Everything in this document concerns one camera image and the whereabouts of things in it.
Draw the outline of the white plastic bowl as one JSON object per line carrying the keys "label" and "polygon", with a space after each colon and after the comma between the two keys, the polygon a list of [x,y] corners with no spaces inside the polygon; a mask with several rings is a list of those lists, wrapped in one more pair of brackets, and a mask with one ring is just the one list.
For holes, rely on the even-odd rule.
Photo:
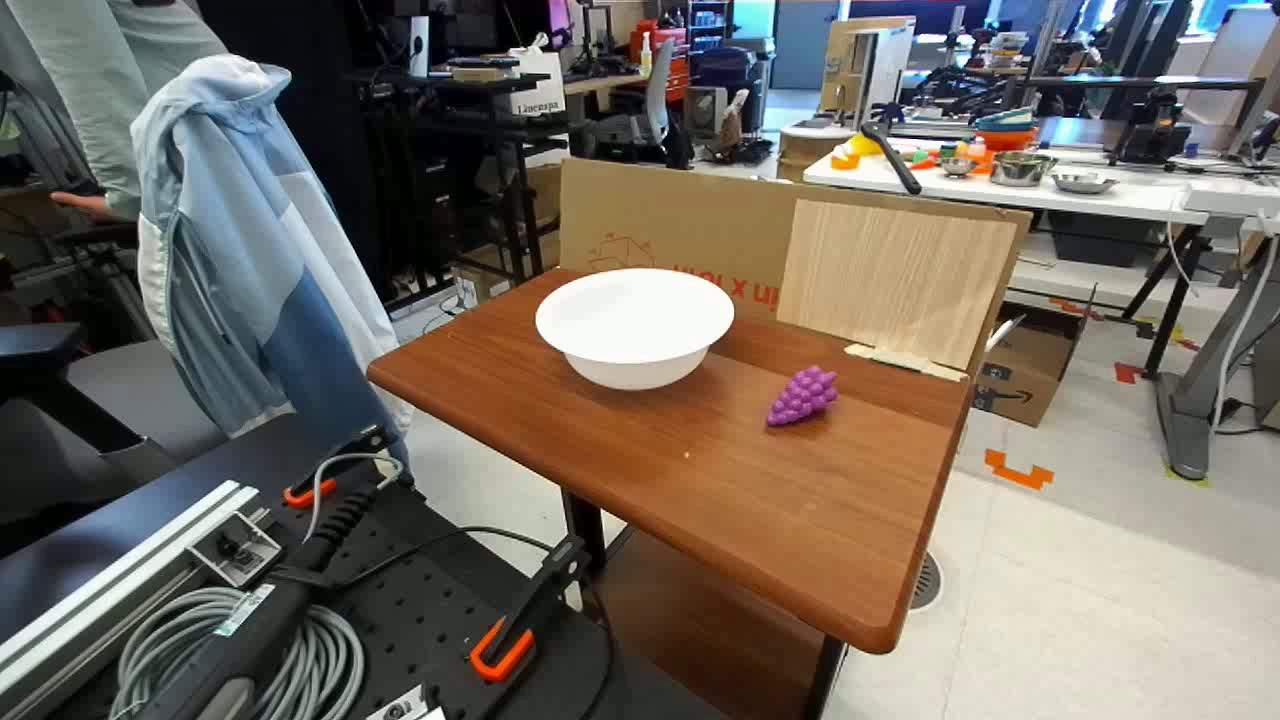
{"label": "white plastic bowl", "polygon": [[703,277],[614,267],[537,305],[537,336],[600,389],[652,392],[693,374],[727,336],[736,305]]}

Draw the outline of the purple plastic grapes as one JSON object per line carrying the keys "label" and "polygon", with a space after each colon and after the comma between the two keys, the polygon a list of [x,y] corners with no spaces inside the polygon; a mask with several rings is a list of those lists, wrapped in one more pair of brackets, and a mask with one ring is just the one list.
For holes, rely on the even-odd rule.
{"label": "purple plastic grapes", "polygon": [[774,429],[804,424],[829,410],[836,401],[836,374],[829,368],[796,371],[770,408]]}

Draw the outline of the brown cardboard sheet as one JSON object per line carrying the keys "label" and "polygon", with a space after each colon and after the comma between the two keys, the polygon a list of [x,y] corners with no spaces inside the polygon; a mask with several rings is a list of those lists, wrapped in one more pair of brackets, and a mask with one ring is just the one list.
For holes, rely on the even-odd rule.
{"label": "brown cardboard sheet", "polygon": [[562,163],[562,264],[576,273],[684,267],[717,278],[746,315],[774,315],[800,198],[930,218],[994,218],[1016,241],[1029,235],[1025,212],[994,204],[572,156]]}

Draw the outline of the black orange clamp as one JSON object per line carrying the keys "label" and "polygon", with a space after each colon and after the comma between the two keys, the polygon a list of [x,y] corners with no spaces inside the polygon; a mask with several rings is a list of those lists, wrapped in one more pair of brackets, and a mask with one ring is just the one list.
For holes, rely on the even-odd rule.
{"label": "black orange clamp", "polygon": [[486,683],[510,683],[516,679],[534,654],[537,638],[556,610],[568,585],[581,580],[581,562],[588,558],[588,549],[576,535],[566,535],[537,576],[520,589],[520,597],[479,631],[479,638],[470,649],[470,669]]}

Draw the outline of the brown wooden table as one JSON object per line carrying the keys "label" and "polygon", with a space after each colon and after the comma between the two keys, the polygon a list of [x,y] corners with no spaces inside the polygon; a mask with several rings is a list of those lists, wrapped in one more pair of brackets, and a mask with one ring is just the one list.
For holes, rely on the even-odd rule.
{"label": "brown wooden table", "polygon": [[[543,273],[382,357],[374,381],[562,482],[619,631],[736,715],[819,720],[850,649],[901,638],[970,389],[855,358],[736,310],[707,358],[652,392],[600,389],[537,336]],[[804,368],[829,410],[774,429]]]}

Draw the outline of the light wooden board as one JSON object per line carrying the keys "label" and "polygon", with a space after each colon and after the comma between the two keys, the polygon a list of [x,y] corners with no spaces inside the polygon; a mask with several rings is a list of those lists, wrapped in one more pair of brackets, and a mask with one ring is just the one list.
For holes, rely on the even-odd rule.
{"label": "light wooden board", "polygon": [[964,383],[1029,241],[1029,216],[941,198],[800,198],[778,315],[850,357]]}

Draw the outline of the blue white jacket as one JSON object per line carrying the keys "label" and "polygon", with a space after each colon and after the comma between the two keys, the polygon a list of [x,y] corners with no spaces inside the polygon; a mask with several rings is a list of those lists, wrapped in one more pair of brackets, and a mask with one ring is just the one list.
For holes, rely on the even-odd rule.
{"label": "blue white jacket", "polygon": [[133,120],[145,315],[224,436],[296,416],[328,449],[370,429],[403,449],[407,408],[370,381],[397,328],[278,111],[287,85],[205,54]]}

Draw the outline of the open cardboard box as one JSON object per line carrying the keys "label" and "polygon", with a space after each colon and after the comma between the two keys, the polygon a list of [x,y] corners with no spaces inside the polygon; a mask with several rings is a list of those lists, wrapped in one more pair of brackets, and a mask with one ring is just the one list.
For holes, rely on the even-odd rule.
{"label": "open cardboard box", "polygon": [[1035,429],[1085,336],[1085,315],[1057,309],[1005,305],[978,371],[971,403]]}

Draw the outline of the white desk background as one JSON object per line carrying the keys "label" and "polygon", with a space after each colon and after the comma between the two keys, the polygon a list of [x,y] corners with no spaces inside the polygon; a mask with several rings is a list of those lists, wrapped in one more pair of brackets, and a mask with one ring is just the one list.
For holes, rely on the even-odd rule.
{"label": "white desk background", "polygon": [[895,152],[937,198],[1148,225],[1280,216],[1280,187],[1249,175],[1109,168],[1099,152],[1054,146],[1054,173],[1042,185],[1000,185],[994,173],[948,175],[941,138],[895,138]]}

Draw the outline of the person in green shirt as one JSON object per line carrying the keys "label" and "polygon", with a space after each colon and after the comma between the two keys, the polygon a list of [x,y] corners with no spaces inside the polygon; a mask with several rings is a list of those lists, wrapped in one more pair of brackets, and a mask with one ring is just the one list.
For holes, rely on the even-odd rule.
{"label": "person in green shirt", "polygon": [[189,64],[224,54],[224,41],[189,0],[6,0],[6,12],[68,106],[98,178],[98,195],[58,193],[58,204],[133,218],[133,120]]}

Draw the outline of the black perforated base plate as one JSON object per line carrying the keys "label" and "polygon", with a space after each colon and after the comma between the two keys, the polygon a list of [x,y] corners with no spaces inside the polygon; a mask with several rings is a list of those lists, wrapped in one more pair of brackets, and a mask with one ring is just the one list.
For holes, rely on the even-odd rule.
{"label": "black perforated base plate", "polygon": [[255,585],[205,580],[151,607],[116,654],[110,720],[596,720],[614,631],[566,597],[516,679],[470,669],[534,580],[479,535],[407,482],[346,482]]}

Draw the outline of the aluminium rail profile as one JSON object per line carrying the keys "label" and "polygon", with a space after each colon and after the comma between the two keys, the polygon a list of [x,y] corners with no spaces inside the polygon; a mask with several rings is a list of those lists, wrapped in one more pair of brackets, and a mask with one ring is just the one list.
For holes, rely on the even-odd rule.
{"label": "aluminium rail profile", "polygon": [[39,720],[87,683],[126,634],[182,589],[208,580],[198,543],[255,499],[255,488],[224,479],[161,523],[106,573],[58,598],[0,645],[0,720]]}

